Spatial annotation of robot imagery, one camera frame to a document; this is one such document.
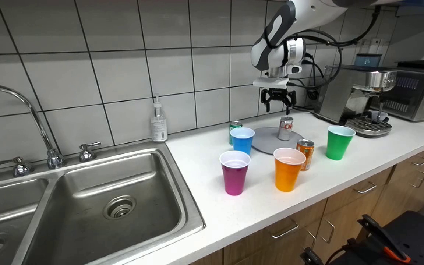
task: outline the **orange cup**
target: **orange cup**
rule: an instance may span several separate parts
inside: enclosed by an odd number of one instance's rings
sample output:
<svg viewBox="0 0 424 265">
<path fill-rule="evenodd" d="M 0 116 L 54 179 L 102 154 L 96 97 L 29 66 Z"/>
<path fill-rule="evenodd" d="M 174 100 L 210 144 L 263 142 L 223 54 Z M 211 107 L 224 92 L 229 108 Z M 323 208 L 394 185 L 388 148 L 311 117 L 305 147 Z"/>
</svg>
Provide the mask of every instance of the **orange cup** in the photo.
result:
<svg viewBox="0 0 424 265">
<path fill-rule="evenodd" d="M 295 188 L 300 170 L 307 157 L 297 148 L 282 147 L 275 150 L 276 186 L 289 192 Z"/>
</svg>

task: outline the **soap dispenser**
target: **soap dispenser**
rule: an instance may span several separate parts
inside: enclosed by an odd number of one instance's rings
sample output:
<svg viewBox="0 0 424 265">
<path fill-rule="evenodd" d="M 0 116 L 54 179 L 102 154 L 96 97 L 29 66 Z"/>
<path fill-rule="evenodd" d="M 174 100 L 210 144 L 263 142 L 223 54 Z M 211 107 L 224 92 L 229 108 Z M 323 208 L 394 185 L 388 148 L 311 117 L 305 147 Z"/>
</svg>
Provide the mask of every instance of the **soap dispenser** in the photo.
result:
<svg viewBox="0 0 424 265">
<path fill-rule="evenodd" d="M 169 127 L 167 127 L 167 117 L 164 114 L 164 107 L 157 94 L 154 98 L 154 117 L 151 119 L 151 130 L 152 130 L 152 141 L 167 141 L 169 139 Z"/>
</svg>

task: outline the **green cup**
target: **green cup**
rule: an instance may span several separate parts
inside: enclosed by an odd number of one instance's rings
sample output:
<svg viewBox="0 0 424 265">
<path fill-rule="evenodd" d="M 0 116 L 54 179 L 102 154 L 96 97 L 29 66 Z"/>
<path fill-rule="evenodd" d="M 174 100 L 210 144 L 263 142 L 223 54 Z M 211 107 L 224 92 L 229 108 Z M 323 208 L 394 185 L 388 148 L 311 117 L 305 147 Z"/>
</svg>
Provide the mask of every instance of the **green cup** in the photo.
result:
<svg viewBox="0 0 424 265">
<path fill-rule="evenodd" d="M 356 129 L 332 125 L 329 126 L 328 157 L 333 160 L 342 160 L 351 139 L 356 135 Z"/>
</svg>

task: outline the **coffee machine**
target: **coffee machine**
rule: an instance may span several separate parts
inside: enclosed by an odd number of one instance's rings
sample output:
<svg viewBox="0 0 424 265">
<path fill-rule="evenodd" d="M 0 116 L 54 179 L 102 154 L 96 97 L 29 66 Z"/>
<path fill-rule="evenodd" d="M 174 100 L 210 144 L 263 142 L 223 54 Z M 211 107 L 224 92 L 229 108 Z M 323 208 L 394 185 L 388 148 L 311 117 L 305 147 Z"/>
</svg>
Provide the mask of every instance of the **coffee machine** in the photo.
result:
<svg viewBox="0 0 424 265">
<path fill-rule="evenodd" d="M 308 104 L 316 116 L 351 126 L 360 135 L 388 135 L 392 125 L 389 114 L 382 111 L 382 95 L 395 86 L 395 80 L 394 69 L 342 66 L 330 83 L 310 95 Z"/>
</svg>

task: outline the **pink cup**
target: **pink cup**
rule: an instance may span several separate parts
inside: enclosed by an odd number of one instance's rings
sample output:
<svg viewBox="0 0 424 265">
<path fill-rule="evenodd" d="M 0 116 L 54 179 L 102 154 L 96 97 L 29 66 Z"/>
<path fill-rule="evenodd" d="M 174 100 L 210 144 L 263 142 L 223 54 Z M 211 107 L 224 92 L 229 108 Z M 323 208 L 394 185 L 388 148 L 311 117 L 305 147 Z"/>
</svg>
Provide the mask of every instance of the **pink cup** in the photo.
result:
<svg viewBox="0 0 424 265">
<path fill-rule="evenodd" d="M 220 161 L 224 172 L 226 192 L 232 195 L 242 194 L 251 155 L 239 150 L 229 150 L 222 154 Z"/>
</svg>

